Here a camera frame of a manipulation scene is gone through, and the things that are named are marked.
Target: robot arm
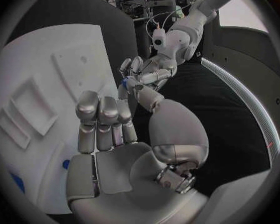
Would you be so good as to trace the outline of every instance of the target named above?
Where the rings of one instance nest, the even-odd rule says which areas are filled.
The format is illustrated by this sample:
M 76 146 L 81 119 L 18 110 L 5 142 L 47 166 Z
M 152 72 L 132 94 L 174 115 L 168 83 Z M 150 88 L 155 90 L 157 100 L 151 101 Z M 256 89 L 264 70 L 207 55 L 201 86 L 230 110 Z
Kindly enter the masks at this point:
M 152 43 L 157 55 L 143 62 L 141 57 L 126 59 L 121 66 L 123 77 L 134 76 L 140 83 L 159 90 L 177 71 L 177 66 L 190 60 L 203 34 L 203 26 L 216 17 L 216 10 L 230 0 L 197 0 L 189 15 L 178 20 L 165 32 L 154 30 Z

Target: led light strip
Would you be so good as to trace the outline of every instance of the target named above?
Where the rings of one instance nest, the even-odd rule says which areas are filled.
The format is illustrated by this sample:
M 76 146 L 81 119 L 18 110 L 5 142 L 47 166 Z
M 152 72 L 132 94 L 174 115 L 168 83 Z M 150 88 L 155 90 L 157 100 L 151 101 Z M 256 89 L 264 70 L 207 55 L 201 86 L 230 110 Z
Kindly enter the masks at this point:
M 276 127 L 264 106 L 246 86 L 227 71 L 205 58 L 202 58 L 201 64 L 224 81 L 249 108 L 263 133 L 270 163 L 272 164 L 280 152 L 280 138 Z

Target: curved light strip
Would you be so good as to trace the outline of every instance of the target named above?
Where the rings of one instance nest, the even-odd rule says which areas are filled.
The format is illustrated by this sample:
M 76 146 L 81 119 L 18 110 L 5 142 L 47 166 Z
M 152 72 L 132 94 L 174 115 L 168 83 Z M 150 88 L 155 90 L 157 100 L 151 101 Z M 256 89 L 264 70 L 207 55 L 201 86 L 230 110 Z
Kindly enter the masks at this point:
M 264 106 L 246 86 L 227 71 L 205 58 L 202 58 L 201 64 L 224 81 L 249 108 L 263 133 L 270 163 L 272 164 L 280 152 L 280 138 L 276 127 Z

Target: humanoid robot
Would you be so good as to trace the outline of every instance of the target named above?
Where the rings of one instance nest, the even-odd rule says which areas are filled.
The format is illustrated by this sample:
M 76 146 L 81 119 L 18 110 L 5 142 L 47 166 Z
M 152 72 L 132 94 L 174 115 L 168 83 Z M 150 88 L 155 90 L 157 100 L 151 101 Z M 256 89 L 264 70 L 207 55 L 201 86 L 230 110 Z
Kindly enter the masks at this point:
M 191 170 L 201 167 L 208 156 L 206 131 L 194 113 L 182 104 L 166 99 L 157 91 L 167 79 L 176 74 L 178 65 L 191 59 L 202 38 L 204 24 L 211 21 L 216 16 L 216 10 L 228 1 L 230 0 L 196 0 L 189 10 L 189 15 L 178 20 L 168 32 L 157 28 L 152 36 L 157 55 L 145 62 L 141 57 L 136 57 L 133 61 L 128 58 L 123 62 L 120 68 L 123 81 L 118 88 L 118 100 L 112 97 L 100 98 L 93 91 L 85 91 L 81 95 L 76 114 L 81 120 L 78 149 L 82 155 L 75 156 L 71 161 L 67 182 L 69 203 L 78 198 L 98 198 L 100 189 L 104 195 L 133 189 L 133 185 L 129 183 L 131 177 L 126 177 L 125 183 L 122 181 L 125 179 L 121 177 L 122 171 L 112 171 L 114 166 L 121 163 L 119 167 L 123 165 L 123 169 L 130 165 L 127 172 L 131 175 L 131 158 L 127 158 L 126 165 L 122 159 L 125 159 L 126 155 L 132 157 L 134 151 L 126 152 L 123 155 L 125 157 L 118 153 L 121 153 L 120 150 L 123 150 L 124 146 L 146 145 L 137 141 L 128 94 L 152 113 L 149 121 L 151 148 L 144 149 L 147 148 L 146 152 L 152 151 L 159 166 L 156 168 L 157 173 L 154 172 L 154 176 L 150 177 L 150 181 L 157 184 L 158 188 L 167 188 L 179 195 L 192 189 L 195 177 Z M 111 162 L 112 167 L 107 167 L 110 161 L 107 157 L 114 160 Z M 81 180 L 77 186 L 73 180 L 81 178 L 80 167 L 81 164 L 85 166 L 85 162 L 92 167 L 89 167 L 92 170 L 92 179 Z M 118 175 L 110 179 L 108 176 L 112 176 L 112 172 L 118 172 Z M 113 186 L 108 184 L 110 180 L 114 181 Z

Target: blue object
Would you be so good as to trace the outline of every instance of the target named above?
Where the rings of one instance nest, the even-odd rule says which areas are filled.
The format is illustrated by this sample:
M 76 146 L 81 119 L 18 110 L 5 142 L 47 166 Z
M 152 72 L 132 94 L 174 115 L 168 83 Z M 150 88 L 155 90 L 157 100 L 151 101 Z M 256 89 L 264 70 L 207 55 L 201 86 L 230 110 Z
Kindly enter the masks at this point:
M 68 159 L 64 160 L 62 163 L 62 167 L 67 170 L 69 163 L 70 163 L 70 160 L 68 160 Z
M 23 193 L 25 193 L 25 186 L 23 180 L 18 177 L 17 175 L 10 173 L 12 178 L 14 179 L 15 183 L 18 185 L 18 187 L 22 190 Z
M 123 84 L 124 88 L 126 88 L 126 89 L 127 89 L 127 80 L 128 80 L 127 77 L 122 80 L 122 84 Z

